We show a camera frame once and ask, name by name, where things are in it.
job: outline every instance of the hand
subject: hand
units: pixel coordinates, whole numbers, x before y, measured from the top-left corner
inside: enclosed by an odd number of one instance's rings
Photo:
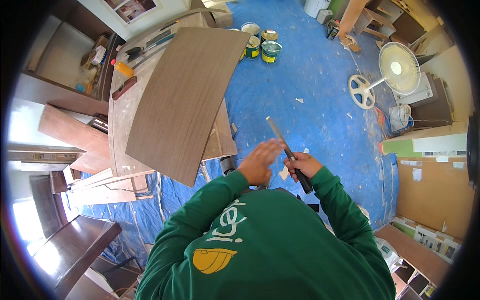
[[[311,179],[323,167],[323,165],[310,154],[294,152],[293,156],[296,160],[290,161],[287,157],[283,160],[283,163],[287,166],[290,176],[295,182],[299,181],[297,174],[295,174],[295,169],[299,169],[305,176]]]
[[[261,142],[240,164],[238,171],[248,181],[249,185],[261,185],[270,180],[272,170],[269,165],[278,157],[285,145],[270,139],[267,143]]]

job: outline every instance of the yellow hard hat logo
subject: yellow hard hat logo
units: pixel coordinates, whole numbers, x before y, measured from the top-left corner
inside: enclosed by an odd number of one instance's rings
[[[193,253],[193,265],[204,274],[218,272],[227,266],[236,251],[228,249],[197,249]]]

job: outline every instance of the plastic bag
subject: plastic bag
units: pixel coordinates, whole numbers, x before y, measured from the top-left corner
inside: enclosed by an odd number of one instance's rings
[[[375,242],[377,243],[378,250],[382,253],[382,256],[387,263],[390,273],[395,272],[399,266],[397,264],[403,263],[403,258],[398,256],[398,253],[386,240],[375,237]]]

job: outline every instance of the wood veneer sheet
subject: wood veneer sheet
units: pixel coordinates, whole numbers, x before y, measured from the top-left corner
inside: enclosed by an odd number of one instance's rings
[[[125,153],[192,187],[249,38],[227,29],[180,28],[145,88]]]

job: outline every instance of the fan base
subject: fan base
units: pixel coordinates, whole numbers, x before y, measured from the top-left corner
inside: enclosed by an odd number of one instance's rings
[[[358,85],[357,88],[352,87],[352,81]],[[348,91],[350,92],[350,96],[352,97],[353,102],[362,109],[371,109],[375,105],[375,92],[373,89],[367,89],[369,85],[370,83],[368,80],[361,75],[355,74],[348,79]],[[358,101],[357,98],[355,98],[355,95],[360,95],[361,101]]]

